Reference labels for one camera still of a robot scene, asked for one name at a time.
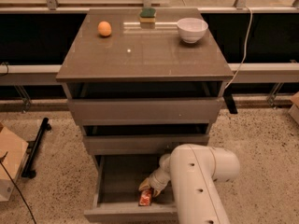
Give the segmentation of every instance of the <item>floor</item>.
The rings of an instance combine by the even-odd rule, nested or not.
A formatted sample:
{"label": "floor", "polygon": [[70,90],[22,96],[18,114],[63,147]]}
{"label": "floor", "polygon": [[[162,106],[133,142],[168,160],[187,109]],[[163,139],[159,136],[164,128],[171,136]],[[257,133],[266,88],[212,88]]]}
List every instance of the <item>floor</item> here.
{"label": "floor", "polygon": [[[235,181],[216,184],[231,223],[298,223],[299,126],[288,114],[289,103],[273,109],[264,98],[235,100],[238,114],[224,107],[209,141],[232,150],[241,163]],[[16,112],[20,103],[0,104],[0,120],[25,140],[34,140],[41,120],[50,119],[52,130],[42,141],[36,178],[17,181],[38,224],[88,223],[83,212],[93,204],[97,172],[64,105],[34,103],[22,114]],[[0,223],[33,223],[16,190],[9,202],[0,203]]]}

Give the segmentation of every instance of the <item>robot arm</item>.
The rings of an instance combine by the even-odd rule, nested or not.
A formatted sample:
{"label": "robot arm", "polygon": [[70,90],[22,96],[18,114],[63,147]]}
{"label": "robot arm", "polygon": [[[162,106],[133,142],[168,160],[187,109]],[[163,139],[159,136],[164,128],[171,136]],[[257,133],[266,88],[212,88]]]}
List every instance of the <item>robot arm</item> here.
{"label": "robot arm", "polygon": [[171,180],[180,224],[229,224],[214,181],[233,180],[239,170],[238,158],[229,150],[182,145],[161,157],[149,184],[160,193]]}

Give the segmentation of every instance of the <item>drawer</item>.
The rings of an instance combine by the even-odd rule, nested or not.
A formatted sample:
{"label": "drawer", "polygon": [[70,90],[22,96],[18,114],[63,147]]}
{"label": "drawer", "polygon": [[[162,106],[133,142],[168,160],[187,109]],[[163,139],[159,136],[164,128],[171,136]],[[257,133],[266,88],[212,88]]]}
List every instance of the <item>drawer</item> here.
{"label": "drawer", "polygon": [[222,98],[163,100],[69,100],[77,125],[213,123]]}
{"label": "drawer", "polygon": [[139,184],[159,166],[157,155],[101,156],[90,222],[176,220],[171,184],[151,206],[138,206]]}
{"label": "drawer", "polygon": [[111,135],[84,136],[83,143],[90,155],[157,154],[173,150],[179,144],[207,145],[208,134]]}
{"label": "drawer", "polygon": [[222,96],[221,81],[183,81],[183,77],[178,77],[178,79],[181,79],[181,81],[67,83],[64,89],[69,91],[68,97],[73,99],[154,99]]}

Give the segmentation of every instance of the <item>black stand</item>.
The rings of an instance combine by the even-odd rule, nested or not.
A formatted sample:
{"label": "black stand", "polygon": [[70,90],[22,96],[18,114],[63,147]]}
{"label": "black stand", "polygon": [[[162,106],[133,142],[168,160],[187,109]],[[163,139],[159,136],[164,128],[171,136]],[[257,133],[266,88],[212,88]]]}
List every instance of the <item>black stand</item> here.
{"label": "black stand", "polygon": [[29,143],[29,147],[27,148],[27,153],[29,153],[29,157],[28,160],[25,164],[25,167],[21,173],[22,177],[29,177],[29,178],[34,178],[36,177],[36,170],[31,170],[32,165],[34,163],[34,159],[40,144],[40,140],[44,134],[44,132],[47,130],[49,131],[51,129],[50,125],[48,124],[49,119],[48,118],[44,118],[39,131],[37,133],[36,136],[36,140],[35,141],[30,141]]}
{"label": "black stand", "polygon": [[237,109],[235,106],[235,101],[232,95],[232,89],[228,87],[225,89],[225,92],[223,94],[224,101],[226,103],[226,106],[231,114],[237,114]]}

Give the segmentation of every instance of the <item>small box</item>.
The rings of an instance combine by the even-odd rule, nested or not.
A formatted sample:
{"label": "small box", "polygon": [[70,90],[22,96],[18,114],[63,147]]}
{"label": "small box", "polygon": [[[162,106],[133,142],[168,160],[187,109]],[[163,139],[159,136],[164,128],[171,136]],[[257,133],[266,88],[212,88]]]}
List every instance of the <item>small box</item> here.
{"label": "small box", "polygon": [[291,97],[291,101],[293,102],[292,107],[289,109],[289,114],[293,119],[299,124],[299,92]]}
{"label": "small box", "polygon": [[[11,178],[16,182],[27,158],[28,143],[0,123],[0,158]],[[0,166],[0,202],[8,201],[14,188],[13,183]]]}
{"label": "small box", "polygon": [[292,104],[292,107],[289,109],[288,113],[299,124],[299,108],[296,104]]}

